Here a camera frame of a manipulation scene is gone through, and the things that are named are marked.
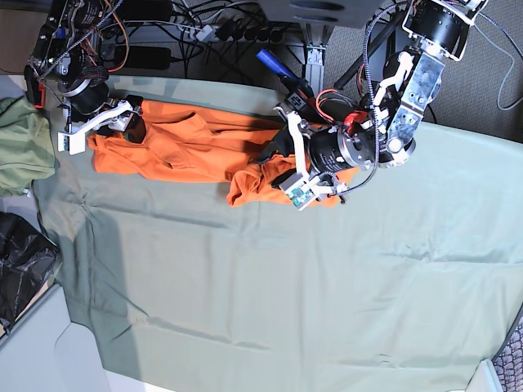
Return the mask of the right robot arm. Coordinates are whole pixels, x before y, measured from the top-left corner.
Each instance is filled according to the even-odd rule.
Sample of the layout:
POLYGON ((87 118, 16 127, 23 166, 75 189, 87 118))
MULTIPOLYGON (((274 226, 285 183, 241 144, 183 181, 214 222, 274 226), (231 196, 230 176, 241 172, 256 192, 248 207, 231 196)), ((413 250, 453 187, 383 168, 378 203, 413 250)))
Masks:
POLYGON ((54 1, 35 48, 25 66, 27 98, 35 108, 44 106, 50 92, 65 116, 57 134, 57 148, 71 155, 85 151, 87 135, 96 133, 140 144, 145 138, 142 97, 113 98, 106 83, 124 66, 105 66, 99 49, 101 30, 109 22, 123 22, 116 11, 120 1, 54 1))

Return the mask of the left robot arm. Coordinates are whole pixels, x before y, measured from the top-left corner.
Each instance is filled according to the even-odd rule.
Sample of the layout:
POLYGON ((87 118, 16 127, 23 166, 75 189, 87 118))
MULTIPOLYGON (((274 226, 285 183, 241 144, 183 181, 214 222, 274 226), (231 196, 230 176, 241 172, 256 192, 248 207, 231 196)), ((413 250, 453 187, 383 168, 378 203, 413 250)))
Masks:
POLYGON ((404 164, 415 149, 413 136, 424 112, 440 90, 444 60, 463 58, 468 31, 486 4, 410 1, 376 38, 372 20, 361 56, 365 74, 370 73, 371 53, 397 26, 412 42, 388 57, 380 83, 366 77, 368 92, 359 102, 336 89, 314 94, 307 80, 270 51, 259 51, 257 58, 288 88, 285 100, 275 106, 285 124, 256 159, 264 164, 276 154, 294 157, 293 168, 277 176, 272 187, 303 210, 314 201, 344 199, 354 191, 354 185, 340 179, 342 171, 359 168, 373 175, 380 167, 404 164))

